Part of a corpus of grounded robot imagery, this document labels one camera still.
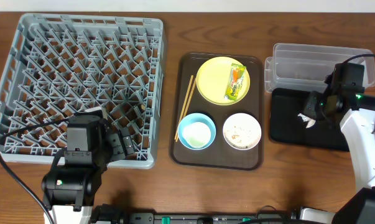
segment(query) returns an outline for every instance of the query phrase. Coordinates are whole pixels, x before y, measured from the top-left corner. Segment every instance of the brown tray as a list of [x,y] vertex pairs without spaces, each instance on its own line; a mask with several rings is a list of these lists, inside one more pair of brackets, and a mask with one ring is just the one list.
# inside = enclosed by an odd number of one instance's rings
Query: brown tray
[[[191,75],[196,75],[198,69],[207,60],[226,56],[231,57],[247,67],[251,79],[247,95],[238,103],[229,106],[219,106],[204,99],[197,88],[194,90],[187,114],[203,113],[208,115],[216,126],[216,137],[206,149],[194,151],[175,142],[175,132],[183,101],[186,95]],[[254,170],[263,162],[263,66],[261,61],[254,57],[215,55],[215,54],[186,54],[180,61],[178,84],[175,97],[174,120],[169,144],[171,158],[178,164],[190,166],[216,167],[224,169]],[[223,137],[223,123],[235,113],[247,113],[254,116],[262,128],[262,138],[259,144],[247,151],[232,148]]]

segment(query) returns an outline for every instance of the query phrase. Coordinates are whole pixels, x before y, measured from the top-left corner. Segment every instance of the wooden table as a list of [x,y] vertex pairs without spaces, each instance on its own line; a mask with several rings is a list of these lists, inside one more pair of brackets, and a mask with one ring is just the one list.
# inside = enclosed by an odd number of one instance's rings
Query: wooden table
[[[158,160],[150,170],[110,169],[96,205],[149,208],[157,212],[253,213],[263,205],[290,210],[306,205],[338,211],[354,194],[349,153],[291,146],[265,136],[264,163],[254,172],[180,166],[169,157],[178,63],[188,52],[252,55],[262,62],[276,43],[371,49],[375,53],[375,14],[309,13],[85,13],[162,19],[168,61],[162,93]],[[21,12],[0,12],[0,77]],[[375,95],[375,87],[367,91]],[[265,94],[265,133],[271,95]],[[48,165],[11,164],[42,195]],[[0,223],[43,223],[43,212],[0,166]]]

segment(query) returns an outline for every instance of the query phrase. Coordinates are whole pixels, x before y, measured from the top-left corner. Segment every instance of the crumpled white paper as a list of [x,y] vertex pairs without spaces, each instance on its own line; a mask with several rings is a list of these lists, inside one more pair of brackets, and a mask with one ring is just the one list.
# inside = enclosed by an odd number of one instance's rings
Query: crumpled white paper
[[301,117],[304,122],[308,121],[306,128],[310,128],[316,123],[316,120],[313,120],[312,118],[308,118],[303,114],[298,114],[298,116]]

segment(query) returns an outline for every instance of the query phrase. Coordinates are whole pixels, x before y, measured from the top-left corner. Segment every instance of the snack packet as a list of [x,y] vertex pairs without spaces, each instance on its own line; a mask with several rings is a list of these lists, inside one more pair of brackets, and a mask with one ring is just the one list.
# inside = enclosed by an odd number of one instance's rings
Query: snack packet
[[243,87],[245,70],[246,67],[243,65],[231,64],[230,78],[225,93],[226,100],[237,100],[238,93]]

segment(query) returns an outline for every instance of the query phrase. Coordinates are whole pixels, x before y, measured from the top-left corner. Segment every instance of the wooden chopstick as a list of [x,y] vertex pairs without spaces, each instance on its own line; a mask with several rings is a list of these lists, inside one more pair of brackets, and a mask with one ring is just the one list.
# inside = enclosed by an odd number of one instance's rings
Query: wooden chopstick
[[[194,93],[194,89],[195,89],[195,85],[196,85],[196,79],[194,78],[194,83],[193,83],[193,87],[192,87],[192,91],[190,92],[190,96],[188,97],[188,101],[187,101],[187,105],[186,105],[186,108],[185,108],[185,111],[184,111],[184,113],[183,113],[183,117],[182,117],[182,119],[184,118],[184,117],[186,117],[186,114],[187,114],[187,110],[188,110],[188,107],[190,106],[190,101],[192,100],[192,96],[193,96],[193,93]],[[177,140],[178,140],[179,138],[178,138],[178,132],[177,132],[177,130],[176,130],[176,142],[177,142]]]
[[188,92],[190,91],[190,87],[192,85],[193,77],[194,77],[193,75],[190,77],[190,82],[188,83],[185,101],[183,102],[182,112],[180,112],[179,122],[177,123],[177,126],[176,126],[175,140],[177,139],[177,129],[178,129],[179,124],[180,124],[180,122],[182,121],[182,118],[183,118],[183,112],[185,111]]

